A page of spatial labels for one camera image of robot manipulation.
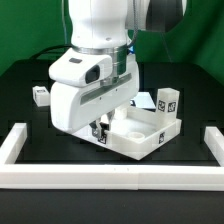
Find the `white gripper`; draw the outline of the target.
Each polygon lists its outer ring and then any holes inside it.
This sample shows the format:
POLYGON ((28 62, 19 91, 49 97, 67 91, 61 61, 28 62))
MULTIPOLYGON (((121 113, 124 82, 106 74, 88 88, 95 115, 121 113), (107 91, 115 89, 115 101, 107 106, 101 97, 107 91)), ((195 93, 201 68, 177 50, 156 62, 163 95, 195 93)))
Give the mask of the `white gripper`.
POLYGON ((109 55, 81 54, 69 49, 54 62, 49 68, 49 76, 54 80, 50 91, 53 125, 74 133, 89 124, 92 136, 97 139, 101 137, 101 128, 109 131, 113 114, 108 112, 137 95, 139 70, 135 55, 127 56, 126 71, 118 81, 104 85, 111 74, 109 55), (101 127, 93 122, 100 117, 101 127))

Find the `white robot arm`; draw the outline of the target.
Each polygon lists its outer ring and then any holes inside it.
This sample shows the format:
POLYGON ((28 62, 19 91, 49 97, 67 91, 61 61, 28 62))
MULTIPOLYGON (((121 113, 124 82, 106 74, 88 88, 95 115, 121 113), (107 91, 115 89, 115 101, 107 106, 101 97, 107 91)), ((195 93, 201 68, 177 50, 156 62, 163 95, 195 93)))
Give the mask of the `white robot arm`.
POLYGON ((168 32, 186 6, 187 0, 69 0, 71 47, 49 68, 53 125, 73 134, 135 97, 139 70, 128 32, 168 32))

